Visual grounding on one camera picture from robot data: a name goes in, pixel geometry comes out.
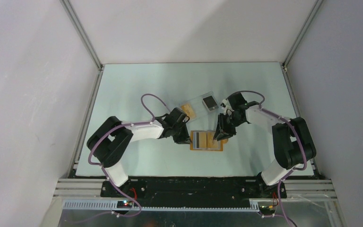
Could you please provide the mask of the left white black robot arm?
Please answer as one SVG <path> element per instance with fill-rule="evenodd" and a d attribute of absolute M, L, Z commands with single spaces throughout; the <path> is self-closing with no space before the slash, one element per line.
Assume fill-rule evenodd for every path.
<path fill-rule="evenodd" d="M 98 166 L 105 177 L 113 183 L 112 191 L 119 197 L 130 192 L 130 183 L 121 163 L 121 158 L 132 142 L 171 137 L 176 144 L 190 144 L 187 122 L 189 116 L 180 108 L 154 117 L 145 122 L 122 122 L 115 116 L 109 117 L 87 140 L 90 150 L 88 163 Z"/>

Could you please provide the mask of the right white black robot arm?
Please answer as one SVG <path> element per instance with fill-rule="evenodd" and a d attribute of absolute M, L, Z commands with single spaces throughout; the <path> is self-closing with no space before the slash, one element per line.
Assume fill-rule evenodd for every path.
<path fill-rule="evenodd" d="M 266 130 L 273 141 L 275 160 L 259 173 L 256 192 L 267 198 L 275 191 L 275 184 L 285 180 L 294 171 L 303 171 L 308 161 L 316 156 L 306 121 L 302 117 L 286 118 L 262 106 L 248 102 L 243 92 L 229 95 L 221 102 L 223 112 L 218 115 L 214 140 L 221 141 L 236 135 L 236 128 L 244 123 Z"/>

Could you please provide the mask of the clear plastic card tray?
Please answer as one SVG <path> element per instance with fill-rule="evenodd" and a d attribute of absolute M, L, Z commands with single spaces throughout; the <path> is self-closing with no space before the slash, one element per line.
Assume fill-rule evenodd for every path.
<path fill-rule="evenodd" d="M 209 112 L 209 111 L 205 108 L 205 106 L 203 105 L 202 99 L 203 99 L 204 97 L 206 97 L 206 96 L 213 96 L 213 97 L 215 98 L 215 96 L 214 96 L 213 92 L 211 91 L 211 92 L 205 93 L 205 94 L 203 94 L 203 95 L 197 96 L 197 97 L 195 97 L 195 98 L 193 98 L 193 99 L 190 99 L 190 100 L 188 100 L 188 101 L 181 102 L 181 103 L 179 104 L 179 107 L 180 107 L 180 108 L 181 108 L 181 105 L 182 105 L 182 104 L 185 104 L 185 103 L 190 103 L 190 104 L 191 104 L 191 106 L 192 106 L 193 110 L 195 111 L 196 118 L 195 118 L 195 119 L 190 119 L 190 121 L 194 121 L 194 120 L 196 120 L 196 119 L 198 119 L 198 118 L 201 118 L 201 117 L 204 117 L 204 116 L 206 116 L 206 115 L 209 115 L 209 114 L 215 113 L 216 111 L 218 111 L 218 110 L 219 110 L 219 107 L 218 107 L 216 110 L 214 110 L 214 111 L 212 111 L 212 112 Z"/>

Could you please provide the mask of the orange leather card holder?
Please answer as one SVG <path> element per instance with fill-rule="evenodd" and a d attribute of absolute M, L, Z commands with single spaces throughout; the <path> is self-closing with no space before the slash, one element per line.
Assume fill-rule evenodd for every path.
<path fill-rule="evenodd" d="M 228 143 L 228 139 L 214 140 L 214 131 L 191 131 L 190 132 L 190 150 L 192 151 L 223 151 L 224 144 Z"/>

